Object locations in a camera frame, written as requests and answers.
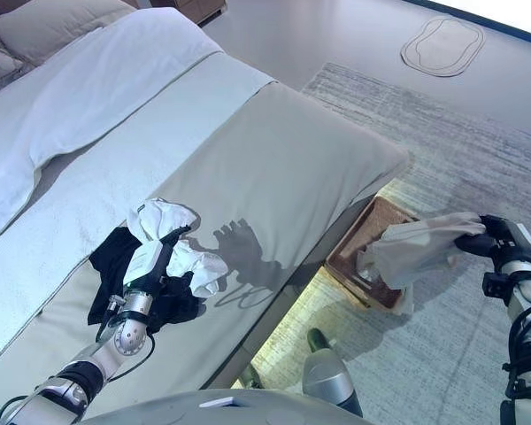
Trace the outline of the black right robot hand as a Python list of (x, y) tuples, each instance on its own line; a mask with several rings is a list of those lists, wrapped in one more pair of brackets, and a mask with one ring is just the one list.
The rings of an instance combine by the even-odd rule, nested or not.
[(485, 232), (476, 236), (460, 236), (454, 244), (461, 251), (489, 258), (496, 272), (512, 261), (531, 265), (531, 242), (517, 223), (494, 215), (481, 215)]

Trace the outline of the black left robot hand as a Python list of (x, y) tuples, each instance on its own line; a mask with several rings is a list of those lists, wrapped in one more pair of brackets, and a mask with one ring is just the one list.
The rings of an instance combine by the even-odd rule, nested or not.
[(166, 268), (173, 247), (191, 226), (177, 228), (159, 240), (143, 243), (138, 247), (123, 278), (123, 294), (139, 291), (156, 298), (161, 291), (161, 279), (166, 279)]

